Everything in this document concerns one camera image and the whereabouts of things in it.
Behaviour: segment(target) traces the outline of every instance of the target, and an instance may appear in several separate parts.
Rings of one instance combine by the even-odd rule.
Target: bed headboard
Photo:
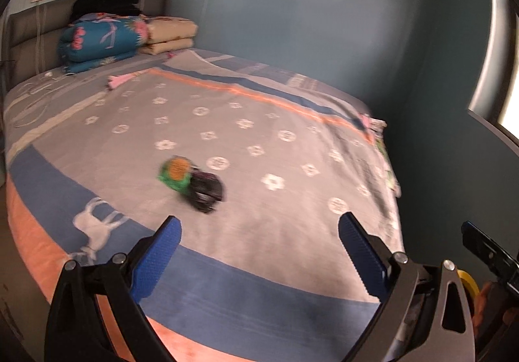
[[[7,91],[36,75],[37,13],[40,15],[40,73],[61,65],[57,47],[61,32],[68,24],[75,0],[55,0],[11,14],[2,36],[2,61],[5,64]],[[162,16],[166,0],[139,0],[137,5],[147,16]]]

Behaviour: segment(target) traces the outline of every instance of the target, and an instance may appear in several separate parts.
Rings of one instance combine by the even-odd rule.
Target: blue textured pad
[[[386,268],[352,213],[343,214],[339,219],[339,238],[368,293],[383,302],[388,294]]]
[[[151,295],[164,273],[166,265],[168,265],[178,244],[180,244],[180,238],[182,237],[180,220],[172,217],[164,223],[166,225],[162,226],[162,231],[157,235],[133,271],[130,294],[136,303]]]

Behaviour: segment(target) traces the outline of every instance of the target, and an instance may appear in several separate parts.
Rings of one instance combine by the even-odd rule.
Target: yellow ring
[[[461,279],[461,284],[463,284],[463,287],[465,287],[465,289],[469,292],[469,295],[472,299],[479,295],[479,287],[469,273],[463,270],[458,270],[458,276]]]

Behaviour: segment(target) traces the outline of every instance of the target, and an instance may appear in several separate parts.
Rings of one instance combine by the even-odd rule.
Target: metal screw
[[[123,264],[125,261],[126,261],[126,254],[122,253],[122,252],[119,252],[112,257],[112,262],[114,264]]]
[[[403,252],[394,253],[393,258],[396,262],[401,263],[401,264],[407,264],[407,262],[409,261],[409,257],[406,254],[404,254]]]
[[[72,271],[73,269],[76,268],[76,261],[74,260],[68,260],[65,265],[63,266],[63,268],[66,270],[66,271]]]
[[[443,261],[443,267],[448,269],[448,271],[454,271],[454,269],[456,268],[456,265],[451,260],[445,260],[445,261]]]

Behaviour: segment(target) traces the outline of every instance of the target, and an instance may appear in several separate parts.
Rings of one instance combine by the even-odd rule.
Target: mattress
[[[344,358],[379,303],[339,216],[403,249],[378,121],[315,80],[196,49],[57,74],[4,113],[9,224],[49,301],[66,260],[104,263],[172,214],[181,245],[141,307],[176,360]],[[173,155],[222,179],[215,212],[158,180]]]

